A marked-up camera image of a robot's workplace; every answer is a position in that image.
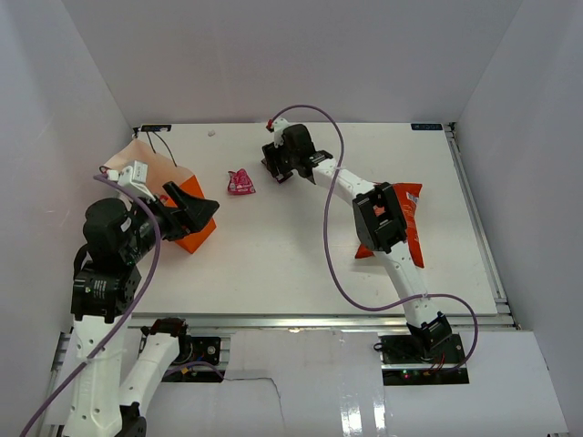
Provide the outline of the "aluminium right side rail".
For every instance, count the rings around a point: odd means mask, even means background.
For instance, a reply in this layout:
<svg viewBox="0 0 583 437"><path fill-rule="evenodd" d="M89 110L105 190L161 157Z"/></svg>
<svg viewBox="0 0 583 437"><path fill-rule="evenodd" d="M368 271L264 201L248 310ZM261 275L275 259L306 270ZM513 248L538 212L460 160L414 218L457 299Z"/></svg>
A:
<svg viewBox="0 0 583 437"><path fill-rule="evenodd" d="M477 246L485 265L486 276L489 288L492 292L496 304L496 316L487 316L488 319L495 319L496 322L483 322L482 325L490 330L522 330L517 323L516 318L511 310L506 291L500 278L495 258L490 248L482 220L472 189L470 188L469 179L465 172L462 160L461 150L456 138L456 122L450 122L444 125L445 138L447 140L455 171L464 195L465 204L468 209L469 217L472 222L473 230L476 236Z"/></svg>

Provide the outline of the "aluminium front rail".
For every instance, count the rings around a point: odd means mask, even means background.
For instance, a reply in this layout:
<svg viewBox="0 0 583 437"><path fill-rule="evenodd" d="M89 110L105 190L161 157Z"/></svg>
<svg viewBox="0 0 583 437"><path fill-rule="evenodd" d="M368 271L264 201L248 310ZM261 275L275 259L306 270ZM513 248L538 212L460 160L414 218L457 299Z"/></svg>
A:
<svg viewBox="0 0 583 437"><path fill-rule="evenodd" d="M406 328L404 317L394 316L300 316L275 317L252 315L182 315L189 327L194 329L401 329ZM134 317L129 326L140 328L151 326L156 317ZM470 316L447 316L450 326L455 329L470 329L473 320ZM509 314L478 317L480 328L514 328L514 319Z"/></svg>

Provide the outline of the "red chips bag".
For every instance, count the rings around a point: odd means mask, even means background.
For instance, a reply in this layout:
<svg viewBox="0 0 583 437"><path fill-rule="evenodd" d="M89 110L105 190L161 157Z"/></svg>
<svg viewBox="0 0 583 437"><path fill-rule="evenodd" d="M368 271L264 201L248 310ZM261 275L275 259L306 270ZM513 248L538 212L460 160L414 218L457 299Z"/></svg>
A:
<svg viewBox="0 0 583 437"><path fill-rule="evenodd" d="M360 240L356 259L370 258L375 252L391 253L397 244L404 243L415 266L424 268L415 221L422 188L419 183L384 182L355 197L353 216Z"/></svg>

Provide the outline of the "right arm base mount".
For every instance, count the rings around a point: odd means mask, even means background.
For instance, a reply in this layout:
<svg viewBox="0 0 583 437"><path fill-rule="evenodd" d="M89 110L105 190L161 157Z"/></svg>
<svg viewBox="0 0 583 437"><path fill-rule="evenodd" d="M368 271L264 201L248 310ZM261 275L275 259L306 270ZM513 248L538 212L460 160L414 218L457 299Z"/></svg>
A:
<svg viewBox="0 0 583 437"><path fill-rule="evenodd" d="M453 334L434 351L425 351L411 335L382 336L373 345L380 354L385 387L467 385L465 366L452 371L465 351L461 338Z"/></svg>

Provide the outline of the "pink snack packet left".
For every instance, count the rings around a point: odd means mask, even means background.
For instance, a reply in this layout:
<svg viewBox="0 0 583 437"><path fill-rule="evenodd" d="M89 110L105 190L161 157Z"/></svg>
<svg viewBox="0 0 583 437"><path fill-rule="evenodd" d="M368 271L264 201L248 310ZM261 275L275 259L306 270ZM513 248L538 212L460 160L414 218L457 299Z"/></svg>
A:
<svg viewBox="0 0 583 437"><path fill-rule="evenodd" d="M253 182L247 171L241 168L237 171L229 171L229 184L227 192L233 196L251 195L256 192Z"/></svg>

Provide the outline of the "black label top left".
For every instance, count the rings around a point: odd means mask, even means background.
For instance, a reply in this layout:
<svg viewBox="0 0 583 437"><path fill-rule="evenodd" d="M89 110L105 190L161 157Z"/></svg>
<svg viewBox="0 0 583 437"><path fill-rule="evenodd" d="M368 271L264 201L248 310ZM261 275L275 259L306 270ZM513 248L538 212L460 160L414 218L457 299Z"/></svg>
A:
<svg viewBox="0 0 583 437"><path fill-rule="evenodd" d="M169 132L172 129L171 124L156 124L156 125L142 125L139 129L140 132L151 132L151 133L159 133L159 132Z"/></svg>

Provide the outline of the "brown chocolate wrapper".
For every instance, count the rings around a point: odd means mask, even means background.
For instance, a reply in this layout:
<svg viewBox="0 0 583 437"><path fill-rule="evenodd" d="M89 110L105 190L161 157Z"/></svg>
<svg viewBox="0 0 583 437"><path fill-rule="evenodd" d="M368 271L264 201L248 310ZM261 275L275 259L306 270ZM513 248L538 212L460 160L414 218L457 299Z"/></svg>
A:
<svg viewBox="0 0 583 437"><path fill-rule="evenodd" d="M265 158L263 158L263 159L261 160L261 163L262 163L262 165L263 165L264 167L266 167L266 168L268 167L268 163L267 163L267 160L266 160ZM275 179L275 180L276 180L276 181L277 181L279 184L281 184L281 183L285 182L287 179L289 179L291 176L292 176L292 173L287 173L287 174L285 174L285 175L283 175L283 174L278 174L278 175L274 176L273 178L274 178L274 179Z"/></svg>

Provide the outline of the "aluminium rail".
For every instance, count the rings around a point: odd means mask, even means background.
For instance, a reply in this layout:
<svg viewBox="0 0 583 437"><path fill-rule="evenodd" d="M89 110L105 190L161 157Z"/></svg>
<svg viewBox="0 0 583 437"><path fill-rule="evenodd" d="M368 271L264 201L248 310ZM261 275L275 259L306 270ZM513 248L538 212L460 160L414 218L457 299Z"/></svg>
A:
<svg viewBox="0 0 583 437"><path fill-rule="evenodd" d="M522 330L517 323L516 318L511 310L506 291L500 278L495 258L490 248L482 220L472 189L470 188L469 179L465 172L462 160L461 150L456 138L456 122L450 122L444 125L445 138L447 140L455 171L464 195L465 204L468 209L469 217L472 222L473 230L476 236L477 246L485 265L486 276L489 288L492 292L496 304L496 316L487 316L488 319L495 319L496 322L483 322L482 325L490 330Z"/></svg>
<svg viewBox="0 0 583 437"><path fill-rule="evenodd" d="M401 329L406 328L404 317L394 316L300 316L275 317L252 315L182 315L189 327L194 329ZM156 317L134 317L129 326L140 328L151 326ZM473 320L470 316L447 316L450 326L455 329L470 329ZM514 328L514 319L509 314L478 317L480 328Z"/></svg>

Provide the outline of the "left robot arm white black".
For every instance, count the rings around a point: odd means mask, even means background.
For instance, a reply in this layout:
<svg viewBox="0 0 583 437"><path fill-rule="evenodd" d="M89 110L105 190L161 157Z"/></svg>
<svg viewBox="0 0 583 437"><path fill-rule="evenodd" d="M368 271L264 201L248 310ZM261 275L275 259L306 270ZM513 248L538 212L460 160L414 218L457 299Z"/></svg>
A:
<svg viewBox="0 0 583 437"><path fill-rule="evenodd" d="M152 281L138 263L160 253L164 240L201 232L220 205L168 182L172 203L135 196L129 203L103 198L86 211L86 244L74 263L71 313L79 361L65 436L143 436L153 395L169 366L192 353L187 323L158 319L145 330L146 344L127 376L121 374L128 319Z"/></svg>

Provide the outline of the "orange paper bag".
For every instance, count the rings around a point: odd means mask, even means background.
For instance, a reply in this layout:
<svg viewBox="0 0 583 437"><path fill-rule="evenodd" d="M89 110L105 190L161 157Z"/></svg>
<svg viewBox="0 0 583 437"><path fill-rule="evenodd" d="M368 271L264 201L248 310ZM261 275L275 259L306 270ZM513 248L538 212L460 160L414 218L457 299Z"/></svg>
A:
<svg viewBox="0 0 583 437"><path fill-rule="evenodd" d="M132 140L105 163L106 172L118 183L149 198L159 214L167 215L163 238L195 252L216 228L213 215L219 208L205 198L194 173L156 152L152 146Z"/></svg>

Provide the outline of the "blue table label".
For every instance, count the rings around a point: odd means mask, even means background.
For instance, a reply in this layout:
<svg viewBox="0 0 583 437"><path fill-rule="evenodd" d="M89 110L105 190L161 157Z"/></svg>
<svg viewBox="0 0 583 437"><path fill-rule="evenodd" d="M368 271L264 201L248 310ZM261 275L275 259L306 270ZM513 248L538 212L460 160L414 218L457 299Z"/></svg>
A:
<svg viewBox="0 0 583 437"><path fill-rule="evenodd" d="M411 129L414 131L442 131L443 126L438 123L412 123Z"/></svg>

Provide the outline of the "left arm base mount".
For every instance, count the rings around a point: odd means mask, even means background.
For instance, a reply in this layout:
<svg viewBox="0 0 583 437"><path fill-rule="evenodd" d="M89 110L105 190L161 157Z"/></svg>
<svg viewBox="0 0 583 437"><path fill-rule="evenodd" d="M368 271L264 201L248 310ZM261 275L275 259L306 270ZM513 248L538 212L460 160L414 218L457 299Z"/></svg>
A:
<svg viewBox="0 0 583 437"><path fill-rule="evenodd" d="M129 375L139 381L163 381L175 373L196 372L199 366L219 373L220 344L219 337L150 333Z"/></svg>

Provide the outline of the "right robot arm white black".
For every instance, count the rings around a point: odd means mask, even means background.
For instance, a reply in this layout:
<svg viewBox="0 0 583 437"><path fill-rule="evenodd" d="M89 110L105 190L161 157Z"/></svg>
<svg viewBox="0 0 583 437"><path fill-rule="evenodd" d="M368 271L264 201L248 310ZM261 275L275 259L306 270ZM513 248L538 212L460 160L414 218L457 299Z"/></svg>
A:
<svg viewBox="0 0 583 437"><path fill-rule="evenodd" d="M358 239L381 261L402 302L406 326L413 336L412 354L424 363L435 361L443 354L452 329L428 296L414 264L395 186L375 184L343 168L332 154L315 148L303 124L276 118L268 122L267 129L273 141L262 147L262 163L271 176L282 183L296 172L326 188L328 200L336 196L352 207Z"/></svg>

